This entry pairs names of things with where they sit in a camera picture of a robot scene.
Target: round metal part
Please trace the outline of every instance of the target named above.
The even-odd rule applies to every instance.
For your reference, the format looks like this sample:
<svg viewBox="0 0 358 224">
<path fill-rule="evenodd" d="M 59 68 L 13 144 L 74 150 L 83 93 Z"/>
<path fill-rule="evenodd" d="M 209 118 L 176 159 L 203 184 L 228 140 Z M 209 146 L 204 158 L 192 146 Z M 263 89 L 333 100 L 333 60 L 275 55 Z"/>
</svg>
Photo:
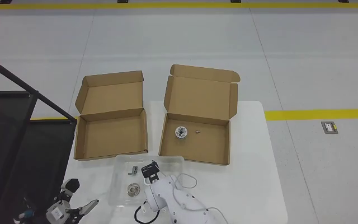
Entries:
<svg viewBox="0 0 358 224">
<path fill-rule="evenodd" d="M 127 193 L 129 196 L 131 196 L 131 197 L 137 196 L 139 194 L 139 192 L 140 192 L 140 187 L 138 184 L 133 183 L 133 184 L 128 185 Z"/>
<path fill-rule="evenodd" d="M 188 134 L 188 130 L 183 127 L 183 126 L 179 126 L 175 129 L 175 136 L 178 138 L 178 139 L 184 139 Z"/>
</svg>

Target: small metal fitting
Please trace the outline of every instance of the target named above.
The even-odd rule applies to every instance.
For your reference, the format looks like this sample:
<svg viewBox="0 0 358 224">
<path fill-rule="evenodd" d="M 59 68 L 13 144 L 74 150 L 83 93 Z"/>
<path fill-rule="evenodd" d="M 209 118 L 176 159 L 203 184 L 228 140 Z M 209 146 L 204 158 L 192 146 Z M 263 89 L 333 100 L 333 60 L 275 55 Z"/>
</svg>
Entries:
<svg viewBox="0 0 358 224">
<path fill-rule="evenodd" d="M 175 136 L 180 140 L 184 139 L 187 136 L 187 134 L 188 134 L 188 130 L 183 126 L 179 126 L 175 129 Z"/>
<path fill-rule="evenodd" d="M 138 172 L 138 167 L 137 166 L 133 166 L 132 168 L 132 172 L 129 172 L 128 175 L 130 176 L 135 176 Z"/>
<path fill-rule="evenodd" d="M 128 185 L 127 193 L 129 196 L 135 197 L 139 194 L 139 192 L 140 192 L 140 187 L 138 184 L 132 183 L 132 184 Z"/>
</svg>

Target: white table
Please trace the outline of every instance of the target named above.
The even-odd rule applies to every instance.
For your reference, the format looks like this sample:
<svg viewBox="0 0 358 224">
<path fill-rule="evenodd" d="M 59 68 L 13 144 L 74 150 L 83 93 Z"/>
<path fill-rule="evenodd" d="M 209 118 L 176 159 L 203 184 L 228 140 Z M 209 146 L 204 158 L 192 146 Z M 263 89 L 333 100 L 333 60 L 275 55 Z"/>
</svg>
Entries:
<svg viewBox="0 0 358 224">
<path fill-rule="evenodd" d="M 149 155 L 158 155 L 166 110 L 161 101 L 144 103 L 144 108 L 147 111 Z M 72 207 L 83 206 L 93 199 L 100 200 L 80 223 L 136 223 L 133 218 L 135 207 L 112 208 L 107 204 L 114 159 L 79 162 L 72 157 L 65 180 L 78 178 L 81 184 L 71 199 Z M 285 224 L 288 221 L 266 119 L 258 101 L 240 101 L 238 113 L 231 119 L 230 165 L 185 161 L 184 172 L 198 179 L 192 194 L 206 206 L 219 208 L 229 223 Z M 148 218 L 144 221 L 154 217 L 152 212 L 145 215 Z M 169 215 L 161 213 L 154 222 L 159 223 L 170 223 Z"/>
</svg>

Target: black cable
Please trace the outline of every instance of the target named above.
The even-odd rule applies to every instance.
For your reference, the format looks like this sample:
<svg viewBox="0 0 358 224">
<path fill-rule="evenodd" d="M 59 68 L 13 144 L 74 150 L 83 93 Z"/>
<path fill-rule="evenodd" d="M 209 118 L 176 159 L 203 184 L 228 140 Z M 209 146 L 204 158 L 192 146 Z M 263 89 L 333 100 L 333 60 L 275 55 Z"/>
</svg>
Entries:
<svg viewBox="0 0 358 224">
<path fill-rule="evenodd" d="M 142 222 L 142 221 L 138 220 L 138 219 L 136 218 L 136 214 L 137 214 L 138 211 L 141 209 L 141 207 L 142 207 L 142 206 L 139 206 L 139 207 L 135 210 L 135 212 L 134 212 L 134 220 L 135 220 L 137 223 L 139 223 L 139 224 L 151 224 L 152 222 L 154 222 L 154 221 L 158 218 L 160 210 L 158 210 L 157 215 L 155 216 L 155 218 L 152 219 L 152 220 L 149 221 L 149 222 Z"/>
</svg>

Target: cardboard box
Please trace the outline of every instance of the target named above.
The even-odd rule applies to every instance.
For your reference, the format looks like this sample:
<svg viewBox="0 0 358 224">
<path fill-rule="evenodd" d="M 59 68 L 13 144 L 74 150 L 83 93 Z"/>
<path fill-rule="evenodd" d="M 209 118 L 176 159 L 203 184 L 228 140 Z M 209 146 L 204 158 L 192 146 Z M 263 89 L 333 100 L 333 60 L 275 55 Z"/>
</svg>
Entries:
<svg viewBox="0 0 358 224">
<path fill-rule="evenodd" d="M 237 113 L 239 74 L 178 64 L 171 67 L 170 74 L 159 155 L 229 165 L 229 119 Z M 183 140 L 175 136 L 179 126 L 188 130 Z"/>
<path fill-rule="evenodd" d="M 148 152 L 141 71 L 85 76 L 76 99 L 76 160 Z"/>
</svg>

